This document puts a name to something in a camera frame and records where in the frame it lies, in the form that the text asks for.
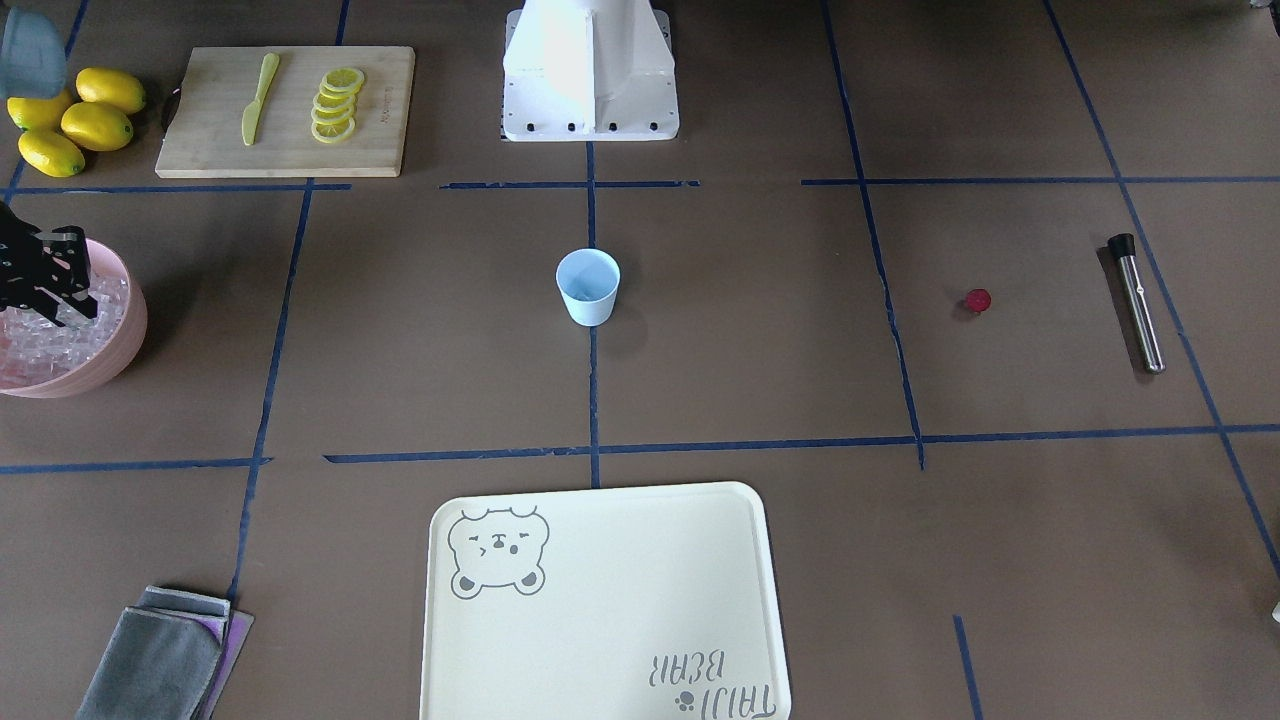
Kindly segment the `yellow lemon back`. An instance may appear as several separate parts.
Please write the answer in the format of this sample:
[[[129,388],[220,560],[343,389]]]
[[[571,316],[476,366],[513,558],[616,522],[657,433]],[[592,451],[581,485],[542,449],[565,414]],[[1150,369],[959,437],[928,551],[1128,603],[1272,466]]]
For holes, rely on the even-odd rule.
[[[10,97],[6,111],[15,127],[23,132],[61,128],[61,118],[76,102],[73,94],[64,88],[54,97]]]
[[[131,73],[109,67],[87,67],[76,74],[76,92],[84,102],[104,102],[127,117],[147,104],[143,83]]]

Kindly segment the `cream bear tray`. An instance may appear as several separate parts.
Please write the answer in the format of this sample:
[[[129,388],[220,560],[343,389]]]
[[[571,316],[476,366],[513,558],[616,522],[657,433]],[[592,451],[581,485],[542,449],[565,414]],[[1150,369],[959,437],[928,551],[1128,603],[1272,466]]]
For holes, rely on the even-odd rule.
[[[787,719],[765,509],[736,480],[453,498],[422,719]]]

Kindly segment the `purple cloth underneath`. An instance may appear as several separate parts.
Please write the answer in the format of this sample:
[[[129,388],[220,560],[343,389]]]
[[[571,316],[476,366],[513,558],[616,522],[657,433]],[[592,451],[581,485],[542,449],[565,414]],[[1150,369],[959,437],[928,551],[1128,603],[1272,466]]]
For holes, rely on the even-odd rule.
[[[244,642],[248,639],[255,618],[248,612],[236,610],[232,612],[225,625],[221,644],[221,653],[212,675],[207,693],[201,703],[195,719],[212,719],[219,700],[230,680],[236,662],[241,656]]]

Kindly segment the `yellow lemon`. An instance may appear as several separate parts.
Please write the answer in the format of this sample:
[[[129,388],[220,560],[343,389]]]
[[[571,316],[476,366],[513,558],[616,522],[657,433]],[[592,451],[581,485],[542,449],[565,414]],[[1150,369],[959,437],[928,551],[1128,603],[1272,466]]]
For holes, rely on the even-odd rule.
[[[134,137],[129,117],[106,102],[76,102],[61,115],[60,129],[72,142],[95,152],[125,147]]]
[[[76,92],[84,102],[104,102],[127,117],[147,104],[143,83],[131,73],[109,67],[87,67],[76,74]]]
[[[64,88],[54,97],[10,97],[6,111],[15,127],[23,132],[61,128],[61,118],[76,102],[73,94]]]
[[[29,129],[18,138],[24,161],[52,178],[78,176],[86,167],[78,145],[52,129]]]

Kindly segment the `wooden cutting board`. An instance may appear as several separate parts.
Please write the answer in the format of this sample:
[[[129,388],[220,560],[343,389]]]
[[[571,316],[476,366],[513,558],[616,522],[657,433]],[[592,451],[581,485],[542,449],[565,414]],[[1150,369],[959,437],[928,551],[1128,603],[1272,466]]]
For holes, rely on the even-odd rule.
[[[268,53],[280,65],[268,92],[253,145],[241,119]],[[407,46],[195,47],[180,101],[157,155],[168,179],[397,177],[401,173],[416,55]],[[314,96],[326,72],[355,67],[355,132],[338,143],[311,135]]]

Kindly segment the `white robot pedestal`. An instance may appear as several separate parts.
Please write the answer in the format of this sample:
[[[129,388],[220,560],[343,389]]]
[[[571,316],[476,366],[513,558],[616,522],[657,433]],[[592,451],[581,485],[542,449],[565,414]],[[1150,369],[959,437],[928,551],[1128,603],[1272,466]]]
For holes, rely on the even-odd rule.
[[[678,135],[669,17],[649,1],[526,1],[506,17],[502,65],[507,141]]]

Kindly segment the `red strawberry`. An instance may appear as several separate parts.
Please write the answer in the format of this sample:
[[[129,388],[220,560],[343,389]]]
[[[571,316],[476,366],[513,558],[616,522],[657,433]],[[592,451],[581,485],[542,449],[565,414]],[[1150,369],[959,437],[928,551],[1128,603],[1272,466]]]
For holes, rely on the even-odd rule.
[[[974,315],[987,313],[993,305],[993,297],[986,288],[974,288],[966,292],[963,306]]]

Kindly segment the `yellow plastic knife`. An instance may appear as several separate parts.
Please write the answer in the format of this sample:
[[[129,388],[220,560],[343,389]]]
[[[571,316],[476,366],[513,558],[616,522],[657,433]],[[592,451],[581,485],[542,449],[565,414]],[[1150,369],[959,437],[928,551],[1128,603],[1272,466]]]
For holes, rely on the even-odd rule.
[[[257,138],[260,117],[273,86],[273,81],[275,79],[280,60],[282,59],[276,53],[265,53],[260,61],[253,96],[246,104],[239,123],[241,141],[246,147],[255,145]]]

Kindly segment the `yellow lemon front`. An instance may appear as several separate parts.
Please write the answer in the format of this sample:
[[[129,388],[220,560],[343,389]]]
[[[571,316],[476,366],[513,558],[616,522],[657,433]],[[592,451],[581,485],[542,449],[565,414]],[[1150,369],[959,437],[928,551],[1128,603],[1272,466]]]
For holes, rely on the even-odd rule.
[[[78,145],[52,129],[29,129],[18,138],[24,161],[52,178],[78,176],[86,167]]]
[[[95,152],[125,147],[134,137],[129,117],[106,102],[76,102],[61,115],[60,129],[72,142]]]

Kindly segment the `lemon slices row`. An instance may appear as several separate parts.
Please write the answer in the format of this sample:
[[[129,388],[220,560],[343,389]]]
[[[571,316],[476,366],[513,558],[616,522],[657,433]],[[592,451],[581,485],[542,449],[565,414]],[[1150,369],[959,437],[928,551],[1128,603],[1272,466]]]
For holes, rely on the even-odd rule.
[[[365,81],[365,72],[357,67],[332,68],[323,76],[310,109],[310,133],[316,142],[340,143],[356,132]]]

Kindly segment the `light blue plastic cup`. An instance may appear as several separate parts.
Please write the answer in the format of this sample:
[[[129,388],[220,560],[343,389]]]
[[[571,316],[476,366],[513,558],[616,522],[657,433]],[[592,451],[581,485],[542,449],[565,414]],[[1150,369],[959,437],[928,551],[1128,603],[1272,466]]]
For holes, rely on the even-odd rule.
[[[570,318],[582,327],[599,327],[614,309],[620,264],[599,249],[577,249],[559,260],[556,286]]]

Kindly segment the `steel muddler black tip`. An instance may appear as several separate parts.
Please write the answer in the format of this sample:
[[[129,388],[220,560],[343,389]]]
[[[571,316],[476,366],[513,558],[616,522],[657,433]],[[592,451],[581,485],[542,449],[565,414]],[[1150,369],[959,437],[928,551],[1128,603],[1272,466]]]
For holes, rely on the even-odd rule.
[[[1115,234],[1108,238],[1107,249],[1119,272],[1143,368],[1152,375],[1162,374],[1166,363],[1140,278],[1137,238],[1132,233]]]

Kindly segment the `grey folded cloth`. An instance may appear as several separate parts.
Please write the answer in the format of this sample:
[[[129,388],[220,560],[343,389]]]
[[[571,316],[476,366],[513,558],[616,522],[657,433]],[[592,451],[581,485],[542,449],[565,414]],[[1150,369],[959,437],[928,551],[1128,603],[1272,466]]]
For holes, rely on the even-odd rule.
[[[215,684],[230,601],[148,585],[118,618],[77,719],[200,719]]]

